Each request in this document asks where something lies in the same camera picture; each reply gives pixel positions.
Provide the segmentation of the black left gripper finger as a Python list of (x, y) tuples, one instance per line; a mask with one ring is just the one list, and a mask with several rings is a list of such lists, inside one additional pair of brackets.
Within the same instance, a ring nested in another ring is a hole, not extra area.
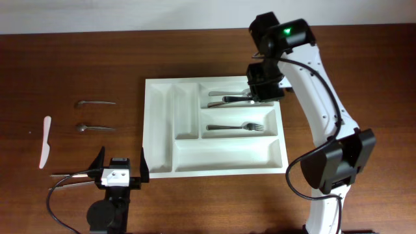
[(105, 147), (102, 146), (97, 157), (93, 160), (93, 162), (88, 167), (87, 176), (89, 178), (96, 178), (101, 175), (103, 170), (103, 163), (105, 158)]
[(141, 149), (140, 152), (140, 180), (142, 183), (149, 183), (150, 182), (150, 171), (148, 168), (148, 164), (146, 162), (146, 158), (144, 155), (144, 148)]

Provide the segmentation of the metal table knife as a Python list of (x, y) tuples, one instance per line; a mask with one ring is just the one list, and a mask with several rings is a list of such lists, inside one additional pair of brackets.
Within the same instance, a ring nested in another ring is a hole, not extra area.
[(68, 176), (72, 176), (73, 178), (83, 178), (83, 177), (88, 177), (87, 174), (77, 174), (77, 175), (70, 175), (70, 174), (52, 174), (50, 175), (50, 177), (68, 177)]
[(56, 186), (54, 190), (68, 189), (72, 187), (80, 187), (80, 186), (92, 185), (92, 184), (94, 184), (93, 181), (86, 181), (86, 182), (72, 183), (72, 184), (67, 184), (67, 185), (59, 185), (59, 186)]

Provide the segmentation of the large metal spoon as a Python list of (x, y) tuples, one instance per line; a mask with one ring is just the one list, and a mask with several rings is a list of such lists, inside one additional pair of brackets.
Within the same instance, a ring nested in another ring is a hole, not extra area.
[(217, 101), (217, 102), (210, 102), (210, 103), (208, 103), (207, 104), (207, 108), (219, 107), (221, 105), (235, 104), (235, 103), (256, 104), (256, 102), (253, 101), (253, 100), (248, 100), (248, 101), (233, 101), (233, 102)]
[(249, 89), (244, 89), (242, 91), (233, 92), (233, 91), (210, 91), (208, 96), (251, 96)]

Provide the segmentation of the metal fork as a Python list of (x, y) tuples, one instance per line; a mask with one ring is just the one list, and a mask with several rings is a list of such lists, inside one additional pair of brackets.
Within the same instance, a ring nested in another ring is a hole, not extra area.
[(206, 130), (225, 130), (225, 129), (243, 129), (247, 131), (264, 131), (265, 127), (257, 123), (247, 123), (241, 126), (228, 126), (228, 125), (207, 125)]
[(252, 101), (252, 97), (235, 97), (235, 96), (224, 96), (222, 98), (222, 101), (224, 103), (234, 103), (234, 102), (240, 102), (240, 101)]

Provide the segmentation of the metal teaspoon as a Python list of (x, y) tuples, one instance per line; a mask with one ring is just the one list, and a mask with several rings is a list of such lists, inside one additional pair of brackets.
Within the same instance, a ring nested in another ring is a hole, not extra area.
[(82, 105), (85, 105), (85, 104), (115, 105), (116, 103), (115, 102), (110, 102), (110, 101), (85, 101), (85, 100), (82, 100), (82, 101), (78, 101), (75, 106), (76, 107), (81, 107)]
[(89, 126), (85, 124), (77, 124), (75, 126), (76, 130), (78, 132), (84, 132), (84, 131), (115, 131), (115, 128), (111, 127), (102, 127), (102, 126)]

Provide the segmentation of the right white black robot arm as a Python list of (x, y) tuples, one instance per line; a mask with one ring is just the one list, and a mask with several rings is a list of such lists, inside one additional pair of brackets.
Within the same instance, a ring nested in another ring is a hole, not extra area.
[(366, 166), (375, 147), (371, 129), (362, 130), (336, 94), (324, 69), (316, 38), (304, 19), (280, 23), (273, 12), (256, 16), (249, 26), (258, 61), (246, 75), (253, 100), (271, 102), (283, 95), (287, 79), (307, 118), (315, 149), (291, 162), (299, 164), (311, 195), (293, 192), (311, 202), (302, 233), (341, 233), (345, 197)]

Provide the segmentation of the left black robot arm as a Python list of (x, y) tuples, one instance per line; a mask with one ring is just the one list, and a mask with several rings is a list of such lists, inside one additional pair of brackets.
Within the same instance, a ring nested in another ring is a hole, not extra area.
[(130, 193), (140, 190), (143, 183), (150, 181), (150, 171), (140, 153), (140, 175), (131, 176), (131, 162), (128, 158), (112, 158), (104, 166), (105, 147), (102, 147), (89, 166), (89, 178), (100, 190), (105, 191), (102, 200), (94, 202), (88, 209), (86, 219), (90, 233), (126, 233)]

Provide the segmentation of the white plastic knife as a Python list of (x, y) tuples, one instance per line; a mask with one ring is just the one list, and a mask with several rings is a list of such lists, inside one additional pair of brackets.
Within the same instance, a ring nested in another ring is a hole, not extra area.
[(39, 169), (43, 169), (49, 157), (50, 145), (48, 144), (49, 132), (52, 118), (46, 116), (43, 123), (42, 152), (40, 156)]

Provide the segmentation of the white cutlery organizer tray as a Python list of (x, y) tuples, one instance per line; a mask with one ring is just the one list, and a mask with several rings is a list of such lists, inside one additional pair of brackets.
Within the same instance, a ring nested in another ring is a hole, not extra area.
[[(150, 177), (283, 174), (288, 166), (280, 104), (235, 103), (207, 108), (249, 89), (244, 76), (148, 79), (142, 147)], [(207, 125), (260, 124), (264, 131), (206, 130)]]

